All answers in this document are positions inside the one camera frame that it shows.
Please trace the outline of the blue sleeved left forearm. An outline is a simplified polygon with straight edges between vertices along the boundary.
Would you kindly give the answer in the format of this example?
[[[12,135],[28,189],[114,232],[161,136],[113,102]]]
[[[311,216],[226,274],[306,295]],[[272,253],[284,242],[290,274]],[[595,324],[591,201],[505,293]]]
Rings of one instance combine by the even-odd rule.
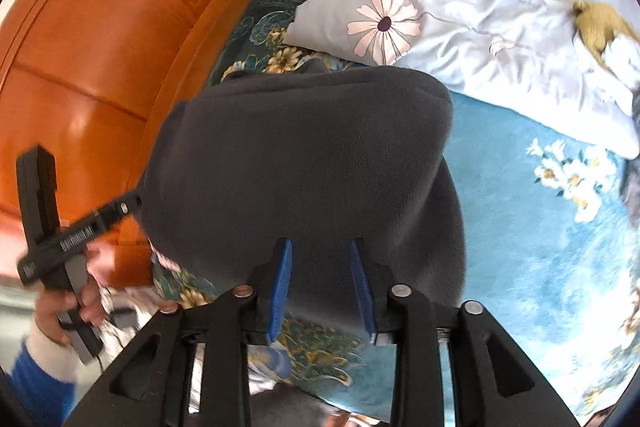
[[[68,418],[75,405],[79,365],[72,347],[55,343],[32,321],[9,382],[37,426],[62,426]]]

